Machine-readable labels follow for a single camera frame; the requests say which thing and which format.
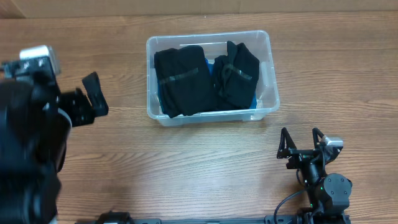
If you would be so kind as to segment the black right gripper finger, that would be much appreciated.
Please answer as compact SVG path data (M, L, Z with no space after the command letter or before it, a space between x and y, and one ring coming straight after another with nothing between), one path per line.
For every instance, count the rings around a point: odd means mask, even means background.
M280 134L279 148L277 150L277 158L283 159L293 156L296 150L297 147L294 144L287 128L282 128Z
M318 128L313 128L312 136L313 136L314 148L322 149L323 148L322 138L324 137L324 134Z

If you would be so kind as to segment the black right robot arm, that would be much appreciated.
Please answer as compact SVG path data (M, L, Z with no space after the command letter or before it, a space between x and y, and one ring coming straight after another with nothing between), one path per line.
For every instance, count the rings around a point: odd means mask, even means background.
M298 149L288 130L282 128L277 151L278 159L288 159L286 168L296 171L303 189L283 199L274 210L272 223L350 223L345 210L349 207L352 181L337 173L328 174L326 165L333 162L343 149L343 140L312 129L313 149ZM308 208L301 208L289 217L277 213L288 200L307 193Z

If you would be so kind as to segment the small black garment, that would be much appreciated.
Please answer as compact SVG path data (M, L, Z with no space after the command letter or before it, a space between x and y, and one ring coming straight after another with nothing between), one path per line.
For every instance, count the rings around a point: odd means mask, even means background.
M244 43L226 43L227 54L215 58L212 79L218 111L251 108L259 79L259 59Z

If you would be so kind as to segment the large black garment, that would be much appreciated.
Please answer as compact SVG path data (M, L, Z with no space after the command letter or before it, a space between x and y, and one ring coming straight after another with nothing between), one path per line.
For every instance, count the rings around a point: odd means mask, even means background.
M179 115L213 111L216 93L199 45L167 49L154 54L158 84L162 87L165 114Z

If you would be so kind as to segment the clear plastic storage bin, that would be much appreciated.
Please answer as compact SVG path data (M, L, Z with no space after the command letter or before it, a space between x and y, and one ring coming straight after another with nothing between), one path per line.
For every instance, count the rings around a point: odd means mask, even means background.
M192 116L179 115L169 118L163 114L157 76L154 67L154 54L170 48L180 49L188 45L203 48L205 58L213 64L219 55L227 54L227 41L244 43L248 50L260 61L259 80L256 86L256 107L248 110L213 111ZM147 114L163 126L181 126L191 123L221 121L259 121L267 114L279 109L280 99L272 58L271 40L264 30L247 30L212 34L161 35L152 36L146 43L147 62Z

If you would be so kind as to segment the blue denim jeans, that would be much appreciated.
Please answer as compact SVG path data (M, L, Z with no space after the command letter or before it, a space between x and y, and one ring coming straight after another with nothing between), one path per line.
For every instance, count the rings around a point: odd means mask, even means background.
M205 59L205 61L206 61L206 65L208 67L210 76L212 77L213 76L213 64L210 63L207 58ZM257 100L256 100L256 95L254 95L253 98L252 98L252 102L251 102L251 105L250 105L249 109L255 109L256 106L257 106ZM234 106L234 105L232 105L231 103L228 103L225 100L222 100L222 99L218 100L218 108L217 108L218 111L242 110L242 109L243 108L239 108L237 106Z

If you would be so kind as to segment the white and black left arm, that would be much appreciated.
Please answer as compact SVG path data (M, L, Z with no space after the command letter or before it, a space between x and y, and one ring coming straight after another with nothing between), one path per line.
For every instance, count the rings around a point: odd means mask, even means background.
M109 107L96 72L83 90L61 92L49 57L3 62L1 71L1 223L51 223L70 131Z

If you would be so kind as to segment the sparkly blue garment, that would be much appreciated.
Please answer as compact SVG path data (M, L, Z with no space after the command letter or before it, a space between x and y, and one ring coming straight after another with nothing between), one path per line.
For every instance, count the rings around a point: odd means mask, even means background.
M162 99L162 87L159 84L158 84L158 99L159 99L159 105L160 105L160 110L161 110L160 113L165 114L163 99Z

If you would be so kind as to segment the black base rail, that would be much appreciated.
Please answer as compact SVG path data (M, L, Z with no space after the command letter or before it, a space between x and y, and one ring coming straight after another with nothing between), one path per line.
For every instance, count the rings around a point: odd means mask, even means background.
M97 220L79 220L76 224L273 224L272 215L264 218L222 218L222 219L184 219L161 220L159 218L133 218L128 212L103 213Z

